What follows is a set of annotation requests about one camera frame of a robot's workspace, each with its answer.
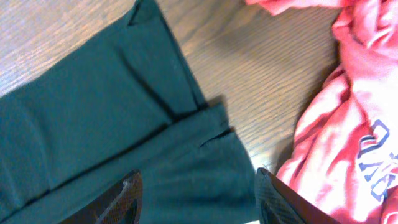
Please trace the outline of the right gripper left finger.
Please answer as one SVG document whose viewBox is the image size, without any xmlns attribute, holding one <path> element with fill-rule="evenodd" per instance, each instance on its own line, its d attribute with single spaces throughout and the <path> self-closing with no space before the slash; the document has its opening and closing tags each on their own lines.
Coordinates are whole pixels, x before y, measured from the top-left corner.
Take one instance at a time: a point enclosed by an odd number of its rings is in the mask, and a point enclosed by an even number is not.
<svg viewBox="0 0 398 224">
<path fill-rule="evenodd" d="M 61 224 L 139 224 L 143 183 L 139 170 L 133 170 Z"/>
</svg>

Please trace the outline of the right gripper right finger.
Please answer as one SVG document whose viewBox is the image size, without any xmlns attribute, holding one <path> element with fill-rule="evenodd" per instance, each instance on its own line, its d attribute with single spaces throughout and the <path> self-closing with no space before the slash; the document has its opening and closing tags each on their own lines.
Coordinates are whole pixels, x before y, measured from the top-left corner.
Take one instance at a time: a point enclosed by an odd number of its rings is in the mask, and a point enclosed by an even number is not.
<svg viewBox="0 0 398 224">
<path fill-rule="evenodd" d="M 339 224 L 265 168 L 256 171 L 255 196 L 261 224 Z"/>
</svg>

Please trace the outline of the black t-shirt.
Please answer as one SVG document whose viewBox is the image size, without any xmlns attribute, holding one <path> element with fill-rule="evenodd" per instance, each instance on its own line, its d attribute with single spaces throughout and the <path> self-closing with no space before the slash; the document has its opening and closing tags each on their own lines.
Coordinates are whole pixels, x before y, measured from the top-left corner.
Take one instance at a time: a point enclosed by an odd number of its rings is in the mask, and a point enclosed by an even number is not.
<svg viewBox="0 0 398 224">
<path fill-rule="evenodd" d="M 123 223 L 258 218 L 251 160 L 155 1 L 1 97 L 1 222 L 95 223 L 134 174 Z"/>
</svg>

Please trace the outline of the red t-shirt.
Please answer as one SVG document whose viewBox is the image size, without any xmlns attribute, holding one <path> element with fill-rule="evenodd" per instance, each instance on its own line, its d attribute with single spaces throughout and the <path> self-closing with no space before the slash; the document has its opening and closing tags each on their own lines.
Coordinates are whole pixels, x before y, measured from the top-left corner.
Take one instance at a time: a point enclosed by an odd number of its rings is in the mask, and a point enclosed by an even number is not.
<svg viewBox="0 0 398 224">
<path fill-rule="evenodd" d="M 397 222 L 397 0 L 273 0 L 340 9 L 340 65 L 297 123 L 277 178 L 340 223 Z"/>
</svg>

